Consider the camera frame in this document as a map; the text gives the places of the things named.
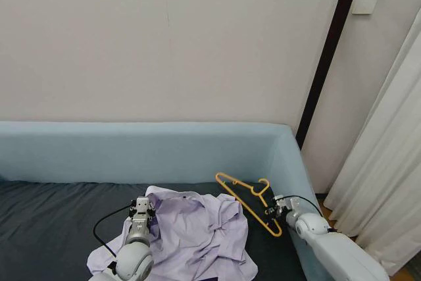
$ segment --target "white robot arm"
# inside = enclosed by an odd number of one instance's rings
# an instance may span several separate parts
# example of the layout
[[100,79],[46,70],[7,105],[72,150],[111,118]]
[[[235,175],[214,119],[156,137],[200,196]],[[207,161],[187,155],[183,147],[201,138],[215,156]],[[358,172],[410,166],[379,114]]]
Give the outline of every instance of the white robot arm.
[[132,225],[124,246],[117,253],[116,260],[89,281],[144,281],[149,276],[153,266],[148,240],[150,210],[147,197],[138,197],[136,204],[132,203]]
[[286,221],[314,251],[335,281],[388,281],[384,268],[344,234],[333,232],[324,217],[300,207],[299,197],[275,197],[276,216]]

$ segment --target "light blue headboard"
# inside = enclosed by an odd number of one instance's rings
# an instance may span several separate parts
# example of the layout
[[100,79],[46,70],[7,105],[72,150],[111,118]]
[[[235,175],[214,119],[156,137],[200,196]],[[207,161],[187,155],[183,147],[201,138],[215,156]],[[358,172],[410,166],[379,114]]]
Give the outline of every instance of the light blue headboard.
[[[31,182],[213,182],[268,178],[316,202],[291,129],[259,123],[0,122],[0,176]],[[310,281],[331,278],[291,234]]]

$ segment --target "orange hanger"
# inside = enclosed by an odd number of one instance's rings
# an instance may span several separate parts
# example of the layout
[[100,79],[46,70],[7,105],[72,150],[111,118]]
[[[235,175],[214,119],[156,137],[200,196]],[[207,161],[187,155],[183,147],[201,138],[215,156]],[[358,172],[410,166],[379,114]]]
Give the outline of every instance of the orange hanger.
[[259,179],[260,183],[265,183],[266,186],[260,191],[260,192],[256,192],[253,186],[250,186],[249,184],[246,184],[245,182],[242,182],[241,180],[235,179],[234,177],[231,177],[227,174],[224,174],[223,172],[218,172],[215,175],[216,181],[222,186],[224,187],[224,189],[226,191],[228,191],[232,196],[234,196],[253,216],[255,219],[258,220],[259,223],[261,223],[263,225],[263,227],[265,227],[268,232],[270,232],[274,237],[279,237],[282,235],[282,229],[281,226],[279,225],[278,221],[276,219],[274,219],[275,225],[278,228],[278,232],[274,232],[270,227],[269,227],[269,223],[267,222],[263,222],[263,220],[246,204],[246,202],[244,202],[243,200],[241,200],[241,198],[234,192],[232,191],[226,184],[225,181],[223,181],[220,177],[223,178],[227,178],[229,181],[232,182],[233,185],[239,184],[240,186],[246,187],[248,189],[250,189],[251,194],[253,194],[256,197],[259,197],[260,200],[262,201],[264,207],[268,207],[268,204],[266,203],[266,201],[264,200],[264,197],[262,196],[263,193],[269,188],[270,183],[267,179],[261,178]]

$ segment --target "lavender shirt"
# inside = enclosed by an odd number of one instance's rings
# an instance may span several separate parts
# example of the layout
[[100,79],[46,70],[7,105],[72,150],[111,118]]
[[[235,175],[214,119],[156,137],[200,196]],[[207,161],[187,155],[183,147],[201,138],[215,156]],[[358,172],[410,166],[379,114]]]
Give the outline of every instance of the lavender shirt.
[[[257,266],[244,250],[247,219],[234,197],[199,195],[150,186],[146,196],[156,209],[151,226],[151,251],[155,262],[147,281],[250,281]],[[124,245],[130,221],[122,234],[107,245],[118,252]],[[114,258],[105,247],[87,259],[92,274],[101,272]]]

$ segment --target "dark gray mattress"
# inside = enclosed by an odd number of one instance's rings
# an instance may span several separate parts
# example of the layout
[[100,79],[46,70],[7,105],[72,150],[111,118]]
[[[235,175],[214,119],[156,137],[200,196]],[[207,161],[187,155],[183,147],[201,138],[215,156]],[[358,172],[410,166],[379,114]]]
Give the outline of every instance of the dark gray mattress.
[[[160,184],[177,191],[225,193],[217,183]],[[88,280],[89,253],[99,247],[92,235],[102,216],[144,194],[147,184],[36,184],[0,182],[0,280]],[[235,187],[254,209],[260,201]],[[249,221],[246,250],[257,264],[255,280],[305,280],[288,231],[273,238],[244,211]],[[101,223],[98,234],[121,233],[123,211]]]

